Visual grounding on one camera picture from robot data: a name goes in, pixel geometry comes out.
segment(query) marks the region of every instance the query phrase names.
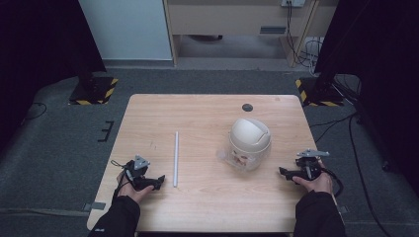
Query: plastic container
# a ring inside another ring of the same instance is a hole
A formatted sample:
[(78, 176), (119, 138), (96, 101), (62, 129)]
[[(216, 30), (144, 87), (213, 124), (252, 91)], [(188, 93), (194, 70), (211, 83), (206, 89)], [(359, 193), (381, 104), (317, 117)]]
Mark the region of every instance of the plastic container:
[(270, 154), (271, 132), (259, 120), (238, 119), (228, 137), (229, 147), (225, 160), (239, 170), (255, 170)]

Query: white lid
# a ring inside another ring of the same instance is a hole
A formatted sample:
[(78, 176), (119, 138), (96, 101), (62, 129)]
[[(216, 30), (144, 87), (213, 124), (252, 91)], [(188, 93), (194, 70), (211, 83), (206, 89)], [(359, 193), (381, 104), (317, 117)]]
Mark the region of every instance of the white lid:
[(241, 151), (257, 153), (269, 146), (271, 132), (256, 119), (240, 118), (231, 128), (230, 142)]

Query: human hand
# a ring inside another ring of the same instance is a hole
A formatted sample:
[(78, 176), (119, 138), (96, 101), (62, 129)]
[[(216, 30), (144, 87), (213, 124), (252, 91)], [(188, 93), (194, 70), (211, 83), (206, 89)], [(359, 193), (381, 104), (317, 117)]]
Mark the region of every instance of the human hand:
[(121, 178), (123, 178), (123, 181), (121, 182), (123, 186), (118, 192), (118, 197), (128, 196), (138, 204), (154, 189), (154, 186), (148, 186), (141, 191), (136, 191), (131, 184), (126, 184), (128, 180), (126, 179), (126, 176), (124, 175), (124, 173), (120, 173), (118, 175), (117, 177), (118, 183), (120, 182)]
[[(322, 168), (325, 168), (323, 163), (319, 162), (319, 164)], [(326, 192), (330, 195), (333, 195), (332, 179), (327, 173), (321, 173), (320, 176), (313, 181), (308, 181), (301, 177), (294, 176), (293, 181), (299, 185), (304, 186), (308, 190), (308, 192)]]

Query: gray carpet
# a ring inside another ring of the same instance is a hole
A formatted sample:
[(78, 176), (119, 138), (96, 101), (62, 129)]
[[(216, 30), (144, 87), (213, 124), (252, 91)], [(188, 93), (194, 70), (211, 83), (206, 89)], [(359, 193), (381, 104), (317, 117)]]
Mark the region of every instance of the gray carpet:
[[(88, 213), (82, 207), (95, 199), (131, 95), (298, 95), (295, 79), (309, 76), (306, 72), (145, 69), (112, 69), (107, 75), (120, 81), (106, 105), (68, 106), (76, 78), (62, 80), (38, 92), (34, 102), (43, 105), (31, 107), (28, 118), (33, 119), (26, 120), (1, 154), (0, 208), (3, 211), (56, 209), (57, 213), (0, 214), (0, 236), (88, 234)], [(344, 107), (304, 108), (309, 124), (342, 119), (354, 111), (346, 102)], [(105, 136), (102, 129), (108, 128), (107, 120), (115, 122), (109, 140), (98, 142)], [(349, 209), (343, 214), (348, 236), (384, 236), (368, 208), (348, 124), (347, 119), (334, 125), (317, 142), (317, 148), (331, 153), (324, 158), (324, 163), (345, 185), (338, 203)], [(326, 128), (327, 125), (314, 126), (314, 139)], [(371, 203), (381, 224), (391, 236), (419, 236), (418, 197), (403, 176), (381, 169), (382, 159), (377, 149), (355, 119), (352, 131)]]

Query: yellow and black hazard stripe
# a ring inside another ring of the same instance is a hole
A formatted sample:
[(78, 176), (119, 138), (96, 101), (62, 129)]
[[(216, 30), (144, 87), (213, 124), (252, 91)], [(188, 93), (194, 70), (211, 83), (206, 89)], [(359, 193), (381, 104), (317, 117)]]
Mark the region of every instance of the yellow and black hazard stripe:
[(302, 103), (306, 106), (343, 106), (342, 101), (317, 101), (317, 102), (310, 102), (307, 97), (307, 92), (304, 90), (301, 81), (298, 79), (295, 81), (296, 86), (298, 87), (299, 94), (301, 96)]
[(114, 93), (115, 87), (117, 86), (118, 79), (113, 78), (111, 83), (108, 86), (108, 89), (104, 92), (104, 96), (100, 99), (96, 100), (90, 100), (86, 98), (80, 98), (76, 100), (70, 100), (70, 105), (101, 105), (101, 104), (107, 104), (109, 100), (111, 99), (112, 94)]

